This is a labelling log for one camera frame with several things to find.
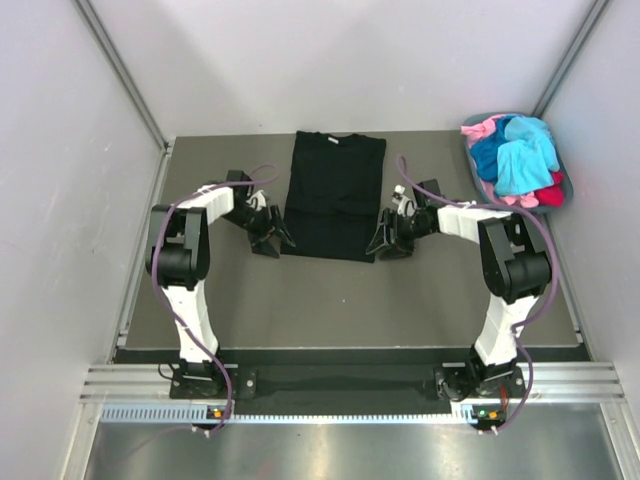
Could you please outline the black t shirt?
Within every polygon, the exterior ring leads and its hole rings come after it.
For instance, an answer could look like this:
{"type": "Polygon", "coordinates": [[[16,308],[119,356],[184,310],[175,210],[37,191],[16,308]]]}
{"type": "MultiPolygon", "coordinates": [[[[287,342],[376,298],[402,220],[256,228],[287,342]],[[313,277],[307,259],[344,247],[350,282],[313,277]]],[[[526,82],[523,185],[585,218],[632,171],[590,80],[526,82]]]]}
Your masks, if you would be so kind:
{"type": "Polygon", "coordinates": [[[373,263],[387,141],[361,134],[295,136],[284,223],[291,256],[373,263]]]}

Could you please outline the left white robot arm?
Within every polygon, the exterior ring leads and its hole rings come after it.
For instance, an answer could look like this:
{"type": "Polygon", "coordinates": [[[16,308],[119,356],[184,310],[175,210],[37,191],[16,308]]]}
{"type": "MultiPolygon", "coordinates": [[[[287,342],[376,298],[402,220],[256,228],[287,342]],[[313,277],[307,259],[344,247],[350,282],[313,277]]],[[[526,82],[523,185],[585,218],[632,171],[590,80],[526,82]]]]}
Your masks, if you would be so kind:
{"type": "Polygon", "coordinates": [[[170,204],[150,210],[145,269],[152,288],[173,320],[180,341],[179,360],[170,364],[174,399],[231,397],[231,376],[218,356],[219,341],[209,318],[205,280],[210,270],[209,227],[225,220],[247,234],[251,252],[277,259],[271,243],[295,244],[280,209],[260,187],[268,180],[253,176],[272,165],[246,173],[230,170],[170,204]]]}

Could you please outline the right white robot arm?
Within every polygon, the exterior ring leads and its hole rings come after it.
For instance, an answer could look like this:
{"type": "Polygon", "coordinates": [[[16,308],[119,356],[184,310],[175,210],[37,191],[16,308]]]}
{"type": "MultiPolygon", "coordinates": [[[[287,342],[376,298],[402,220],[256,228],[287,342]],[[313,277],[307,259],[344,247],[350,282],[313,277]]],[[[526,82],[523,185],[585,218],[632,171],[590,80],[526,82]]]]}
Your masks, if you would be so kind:
{"type": "Polygon", "coordinates": [[[413,255],[417,240],[449,235],[479,247],[482,275],[490,292],[480,335],[462,368],[436,371],[439,394],[452,401],[489,396],[508,385],[516,371],[517,341],[531,309],[552,279],[547,245],[539,230],[519,213],[459,207],[437,199],[435,179],[418,183],[411,197],[401,185],[392,208],[382,210],[366,253],[381,260],[413,255]]]}

